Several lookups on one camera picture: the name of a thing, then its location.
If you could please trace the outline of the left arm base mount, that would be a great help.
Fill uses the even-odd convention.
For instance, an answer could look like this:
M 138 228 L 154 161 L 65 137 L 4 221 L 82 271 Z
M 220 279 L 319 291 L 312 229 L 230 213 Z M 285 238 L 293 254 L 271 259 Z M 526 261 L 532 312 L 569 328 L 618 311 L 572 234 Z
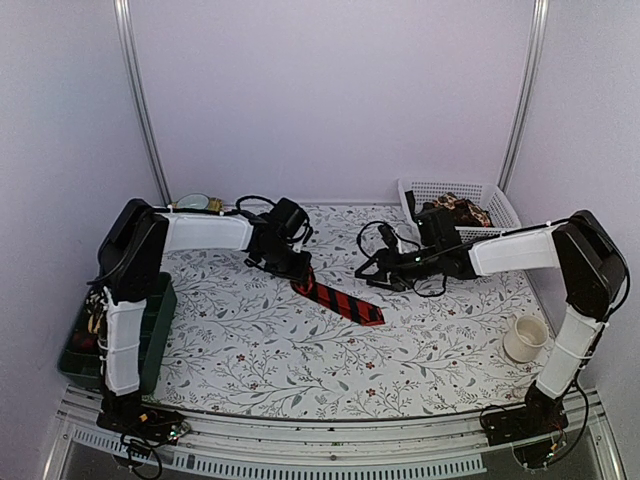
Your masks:
M 120 436 L 130 461 L 135 456 L 153 462 L 162 470 L 159 449 L 175 446 L 191 432 L 186 417 L 177 411 L 145 406 L 138 392 L 116 396 L 109 390 L 103 394 L 98 427 Z

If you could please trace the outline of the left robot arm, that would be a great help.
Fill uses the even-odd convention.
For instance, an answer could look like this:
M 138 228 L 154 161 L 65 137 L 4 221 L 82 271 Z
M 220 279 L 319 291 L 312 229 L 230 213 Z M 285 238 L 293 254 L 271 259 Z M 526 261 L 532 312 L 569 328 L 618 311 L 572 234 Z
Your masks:
M 241 251 L 254 268 L 306 283 L 311 255 L 301 247 L 311 234 L 308 214 L 287 198 L 260 214 L 240 207 L 213 212 L 129 200 L 99 247 L 99 274 L 92 282 L 106 296 L 103 378 L 107 391 L 117 397 L 108 410 L 111 419 L 128 434 L 141 433 L 149 423 L 146 408 L 125 395 L 140 387 L 142 317 L 165 254 Z

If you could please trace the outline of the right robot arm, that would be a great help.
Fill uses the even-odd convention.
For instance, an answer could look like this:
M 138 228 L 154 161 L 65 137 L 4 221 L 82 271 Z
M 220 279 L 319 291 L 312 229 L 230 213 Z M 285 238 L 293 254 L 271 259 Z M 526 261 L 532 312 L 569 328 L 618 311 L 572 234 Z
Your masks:
M 557 268 L 566 292 L 566 314 L 554 347 L 534 381 L 536 392 L 558 399 L 590 360 L 604 325 L 626 301 L 630 272 L 624 256 L 595 215 L 579 210 L 565 219 L 462 241 L 442 209 L 414 218 L 420 246 L 403 253 L 392 227 L 379 222 L 384 247 L 355 272 L 370 286 L 401 292 L 418 280 L 474 280 L 509 271 Z

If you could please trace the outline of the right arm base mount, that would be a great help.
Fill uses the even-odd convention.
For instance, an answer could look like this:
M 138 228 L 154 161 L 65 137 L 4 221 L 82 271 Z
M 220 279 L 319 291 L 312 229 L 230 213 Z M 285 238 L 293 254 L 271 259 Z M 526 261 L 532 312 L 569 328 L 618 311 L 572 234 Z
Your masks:
M 575 439 L 568 443 L 568 415 L 563 401 L 568 393 L 579 393 L 584 415 Z M 557 399 L 548 399 L 535 385 L 525 396 L 523 405 L 508 409 L 489 405 L 481 410 L 479 423 L 490 446 L 503 445 L 546 435 L 545 440 L 523 444 L 512 451 L 515 460 L 528 471 L 546 470 L 568 457 L 578 446 L 586 431 L 590 404 L 585 390 L 574 380 Z

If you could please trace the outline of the red black striped tie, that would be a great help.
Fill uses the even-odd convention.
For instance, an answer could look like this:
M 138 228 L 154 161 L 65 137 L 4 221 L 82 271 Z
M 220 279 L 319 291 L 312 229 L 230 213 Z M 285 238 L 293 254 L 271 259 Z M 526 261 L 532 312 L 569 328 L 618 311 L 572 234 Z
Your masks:
M 291 281 L 290 284 L 299 295 L 361 326 L 385 324 L 380 307 L 318 283 L 312 269 L 302 282 Z

